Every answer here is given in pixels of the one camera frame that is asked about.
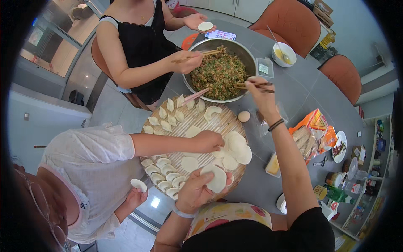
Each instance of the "stainless steel bowl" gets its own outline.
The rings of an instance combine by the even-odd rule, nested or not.
[[[246,74],[248,76],[255,76],[256,75],[256,61],[255,58],[253,57],[252,53],[243,45],[240,43],[233,41],[233,40],[227,40],[227,39],[222,39],[222,38],[210,38],[206,39],[203,41],[200,41],[199,43],[193,45],[189,51],[209,51],[209,50],[215,50],[217,47],[224,45],[224,47],[227,48],[227,52],[230,54],[235,54],[238,56],[238,58],[245,64],[246,68]],[[182,74],[183,80],[189,88],[190,91],[193,93],[197,93],[197,91],[194,90],[193,84],[192,84],[192,78],[190,77],[190,74]],[[229,100],[213,100],[209,99],[207,97],[201,96],[203,100],[209,101],[209,102],[219,102],[219,103],[226,103],[226,102],[233,102],[236,100],[241,99],[242,97],[245,96],[247,93],[247,90],[241,90],[239,95],[237,97],[234,97]]]

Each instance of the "green bottle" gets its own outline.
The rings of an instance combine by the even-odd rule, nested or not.
[[[338,189],[330,185],[325,185],[325,187],[328,189],[328,193],[326,195],[328,198],[336,202],[345,202],[349,204],[355,203],[355,199],[348,196],[342,189]]]

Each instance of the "black bracelet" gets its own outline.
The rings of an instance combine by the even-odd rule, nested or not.
[[[277,126],[279,126],[283,122],[284,122],[283,118],[275,122],[272,126],[269,127],[269,132],[272,132]]]

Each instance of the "gray table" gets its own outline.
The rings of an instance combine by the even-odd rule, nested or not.
[[[235,33],[236,41],[243,44],[255,58],[271,58],[275,41],[250,29],[213,20],[217,29]],[[199,35],[196,41],[204,39]],[[319,109],[328,123],[334,126],[336,132],[344,131],[347,136],[347,154],[349,157],[352,147],[361,145],[365,136],[357,137],[357,131],[362,131],[362,119],[343,93],[308,60],[297,55],[297,62],[289,68],[282,68],[274,63],[274,78],[270,80],[276,86],[276,100],[280,101],[289,118],[288,127],[294,127],[308,113]],[[191,94],[183,82],[182,75],[175,73],[168,83],[168,88],[162,94],[161,101],[180,94]],[[249,110],[255,112],[257,107],[250,94],[244,98],[226,104],[236,115]],[[270,133],[261,137],[258,123],[251,119],[243,124],[253,158],[247,165],[245,174],[238,186],[225,197],[230,202],[247,202],[266,209],[268,212],[281,213],[276,207],[277,198],[283,193],[281,178],[275,178],[264,170],[275,151]],[[313,167],[313,162],[320,162],[325,155],[330,156],[324,167]],[[308,164],[312,186],[324,184],[329,171],[341,171],[343,162],[333,161],[330,152],[319,155]]]

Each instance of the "egg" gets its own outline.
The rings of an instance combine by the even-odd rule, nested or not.
[[[248,111],[242,111],[238,114],[238,119],[243,123],[247,122],[249,118],[251,118],[251,114]]]

